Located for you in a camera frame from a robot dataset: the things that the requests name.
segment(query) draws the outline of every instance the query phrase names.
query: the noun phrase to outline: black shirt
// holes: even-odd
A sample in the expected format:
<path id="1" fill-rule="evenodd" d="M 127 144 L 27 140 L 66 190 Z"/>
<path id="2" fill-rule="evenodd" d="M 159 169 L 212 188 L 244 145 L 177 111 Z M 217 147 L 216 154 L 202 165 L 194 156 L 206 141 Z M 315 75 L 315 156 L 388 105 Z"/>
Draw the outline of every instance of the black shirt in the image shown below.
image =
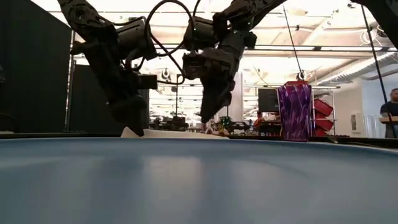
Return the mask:
<path id="1" fill-rule="evenodd" d="M 380 114 L 390 113 L 391 116 L 398 116 L 398 103 L 388 102 L 387 106 L 384 104 L 380 108 Z"/>

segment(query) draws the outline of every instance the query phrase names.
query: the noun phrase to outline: black partition wall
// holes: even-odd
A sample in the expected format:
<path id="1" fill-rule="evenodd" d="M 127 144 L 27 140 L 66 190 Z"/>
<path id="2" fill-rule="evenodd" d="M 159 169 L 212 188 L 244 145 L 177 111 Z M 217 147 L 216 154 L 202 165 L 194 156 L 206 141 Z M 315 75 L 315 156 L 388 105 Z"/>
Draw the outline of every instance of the black partition wall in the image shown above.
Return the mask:
<path id="1" fill-rule="evenodd" d="M 141 91 L 149 102 L 149 90 Z M 114 121 L 106 105 L 106 97 L 91 68 L 76 65 L 73 72 L 69 131 L 88 133 L 121 133 L 123 127 Z M 143 123 L 149 123 L 149 110 L 143 115 Z"/>
<path id="2" fill-rule="evenodd" d="M 65 128 L 71 30 L 30 0 L 0 1 L 1 112 L 23 133 Z"/>

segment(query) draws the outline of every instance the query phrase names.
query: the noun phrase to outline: man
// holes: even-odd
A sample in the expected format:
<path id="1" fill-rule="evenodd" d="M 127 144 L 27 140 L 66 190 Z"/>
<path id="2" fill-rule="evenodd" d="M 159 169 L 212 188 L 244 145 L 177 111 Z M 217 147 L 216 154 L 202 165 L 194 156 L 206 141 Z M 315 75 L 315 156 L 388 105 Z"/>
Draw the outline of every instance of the man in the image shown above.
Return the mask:
<path id="1" fill-rule="evenodd" d="M 380 114 L 383 117 L 388 117 L 389 113 L 391 116 L 398 116 L 398 88 L 391 91 L 390 97 L 390 102 L 382 105 L 380 108 Z M 386 125 L 386 138 L 394 138 L 393 127 L 397 135 L 396 137 L 398 137 L 398 123 L 393 123 L 392 125 Z"/>

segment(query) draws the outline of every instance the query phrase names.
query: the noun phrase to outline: blue table surface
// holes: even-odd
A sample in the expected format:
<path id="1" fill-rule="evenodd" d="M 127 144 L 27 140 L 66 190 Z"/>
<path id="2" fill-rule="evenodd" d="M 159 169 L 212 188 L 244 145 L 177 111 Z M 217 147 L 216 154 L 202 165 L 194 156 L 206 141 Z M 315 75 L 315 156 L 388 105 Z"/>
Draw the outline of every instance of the blue table surface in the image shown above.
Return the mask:
<path id="1" fill-rule="evenodd" d="M 2 224 L 398 223 L 398 154 L 194 139 L 0 140 Z"/>

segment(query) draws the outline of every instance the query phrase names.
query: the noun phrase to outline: purple cylinder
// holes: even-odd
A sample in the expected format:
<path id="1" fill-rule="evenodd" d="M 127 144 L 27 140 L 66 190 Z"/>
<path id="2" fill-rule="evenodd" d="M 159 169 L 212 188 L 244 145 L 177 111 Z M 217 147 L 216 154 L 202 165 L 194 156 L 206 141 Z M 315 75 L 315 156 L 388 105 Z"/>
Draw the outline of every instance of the purple cylinder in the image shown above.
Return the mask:
<path id="1" fill-rule="evenodd" d="M 296 84 L 278 88 L 283 137 L 288 141 L 308 141 L 311 124 L 311 86 Z"/>

